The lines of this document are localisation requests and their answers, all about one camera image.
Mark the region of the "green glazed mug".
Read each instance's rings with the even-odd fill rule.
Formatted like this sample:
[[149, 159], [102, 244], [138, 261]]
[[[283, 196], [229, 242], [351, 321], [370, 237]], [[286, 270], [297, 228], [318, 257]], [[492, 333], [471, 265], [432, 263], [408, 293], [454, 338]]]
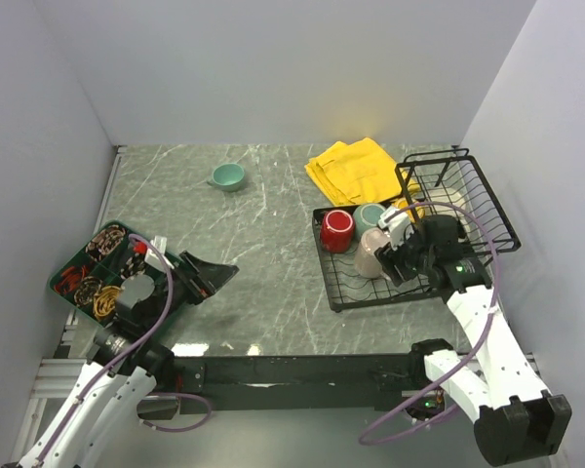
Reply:
[[358, 206], [352, 214], [355, 221], [356, 235], [361, 237], [367, 230], [376, 227], [386, 208], [377, 203], [365, 203]]

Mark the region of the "pink mug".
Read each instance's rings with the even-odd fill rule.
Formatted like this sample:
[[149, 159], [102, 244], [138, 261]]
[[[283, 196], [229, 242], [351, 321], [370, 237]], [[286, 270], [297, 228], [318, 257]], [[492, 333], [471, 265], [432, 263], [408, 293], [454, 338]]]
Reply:
[[389, 243], [389, 236], [378, 227], [365, 231], [355, 252], [354, 267], [356, 272], [367, 279], [380, 277], [382, 266], [377, 260], [375, 252]]

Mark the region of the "red mug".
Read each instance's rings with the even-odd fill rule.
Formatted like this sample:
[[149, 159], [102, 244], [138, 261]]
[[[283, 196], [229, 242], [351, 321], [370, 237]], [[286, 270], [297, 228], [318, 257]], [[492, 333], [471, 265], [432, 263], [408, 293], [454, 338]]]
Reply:
[[322, 247], [329, 253], [345, 253], [355, 233], [355, 221], [344, 210], [330, 210], [323, 217], [320, 229]]

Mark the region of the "small teal cup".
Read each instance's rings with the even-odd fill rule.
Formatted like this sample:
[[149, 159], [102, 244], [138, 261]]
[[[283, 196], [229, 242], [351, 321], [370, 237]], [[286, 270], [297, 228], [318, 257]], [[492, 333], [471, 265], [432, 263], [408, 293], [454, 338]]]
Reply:
[[236, 163], [227, 163], [213, 170], [207, 184], [224, 192], [236, 192], [245, 186], [245, 182], [245, 170]]

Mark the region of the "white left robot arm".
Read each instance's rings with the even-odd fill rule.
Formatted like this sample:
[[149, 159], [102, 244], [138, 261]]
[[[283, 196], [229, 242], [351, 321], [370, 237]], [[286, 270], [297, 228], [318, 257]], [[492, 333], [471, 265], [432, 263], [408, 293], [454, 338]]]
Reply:
[[124, 280], [112, 321], [94, 339], [93, 355], [72, 390], [17, 467], [92, 467], [111, 433], [137, 415], [148, 396], [180, 397], [180, 369], [155, 332], [183, 304], [200, 304], [239, 271], [183, 252], [161, 280], [136, 274]]

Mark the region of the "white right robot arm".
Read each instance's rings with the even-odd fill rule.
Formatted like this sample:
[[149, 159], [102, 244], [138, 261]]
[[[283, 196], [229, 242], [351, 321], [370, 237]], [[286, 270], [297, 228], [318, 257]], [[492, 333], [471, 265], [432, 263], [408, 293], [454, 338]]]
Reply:
[[375, 256], [394, 283], [424, 276], [441, 293], [471, 344], [459, 356], [442, 338], [409, 351], [410, 382], [443, 390], [468, 415], [477, 446], [492, 467], [554, 455], [572, 410], [532, 368], [513, 335], [484, 264], [459, 217], [433, 214], [411, 223], [389, 210], [378, 223], [390, 238]]

